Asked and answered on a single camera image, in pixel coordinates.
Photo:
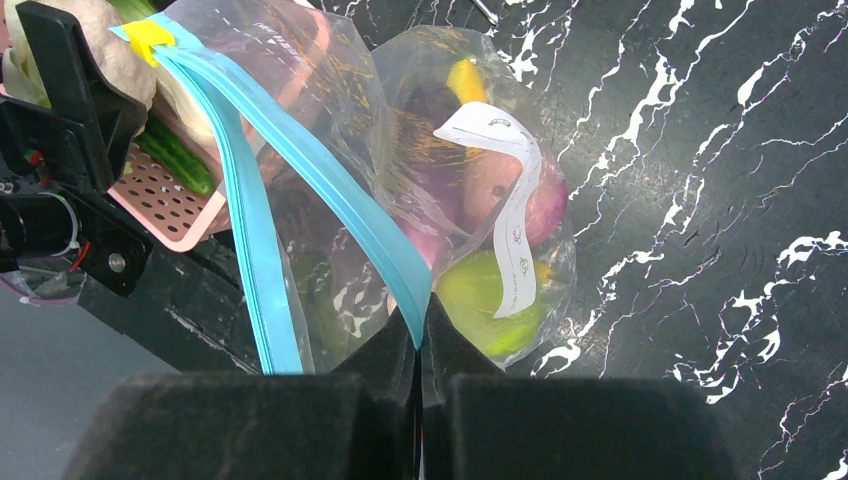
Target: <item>cucumber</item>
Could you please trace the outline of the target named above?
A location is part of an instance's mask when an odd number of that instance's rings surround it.
[[[217,188],[215,177],[203,160],[155,117],[148,118],[144,132],[136,137],[135,142],[192,192],[208,196]]]

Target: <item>metal rod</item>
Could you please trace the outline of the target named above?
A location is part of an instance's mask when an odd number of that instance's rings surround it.
[[[487,7],[485,3],[483,3],[483,0],[471,0],[471,1],[474,2],[474,5],[477,5],[477,8],[479,8],[480,11],[483,12],[483,15],[486,16],[486,18],[489,20],[489,22],[492,25],[498,26],[498,16],[495,15],[494,12],[492,12],[492,10],[489,9],[489,7]]]

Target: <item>pink basket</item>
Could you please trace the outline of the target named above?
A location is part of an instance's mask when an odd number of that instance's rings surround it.
[[[127,165],[128,173],[109,195],[169,249],[187,252],[210,234],[230,228],[220,186],[211,196],[191,192],[135,144]]]

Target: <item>yellow tag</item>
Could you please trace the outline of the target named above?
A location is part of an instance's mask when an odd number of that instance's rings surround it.
[[[171,32],[162,28],[153,20],[140,20],[123,26],[124,33],[130,39],[130,47],[136,55],[143,58],[151,67],[158,67],[159,62],[153,58],[154,45],[175,46],[177,40]]]
[[[486,87],[477,66],[469,59],[456,62],[448,74],[448,87],[465,105],[469,102],[486,103]]]

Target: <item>plastic bag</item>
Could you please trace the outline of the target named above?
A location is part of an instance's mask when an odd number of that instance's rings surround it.
[[[38,258],[18,262],[18,270],[0,274],[0,287],[34,306],[74,305],[88,276],[79,269],[68,271],[64,258]]]
[[[508,365],[550,338],[575,281],[568,192],[539,111],[478,32],[417,27],[372,57],[395,116],[387,208],[454,326]]]
[[[350,20],[285,0],[180,0],[151,19],[177,43],[154,58],[216,131],[263,370],[334,367],[385,323],[389,288],[420,342],[431,280],[372,198],[388,108]],[[257,171],[240,114],[269,144]]]
[[[428,267],[490,358],[547,338],[573,282],[567,192],[485,37],[416,29],[372,59],[349,19],[286,0],[178,0],[151,20],[176,37],[154,58],[215,129],[266,373],[331,369],[383,326],[389,292],[420,342]],[[240,116],[268,141],[257,156]]]

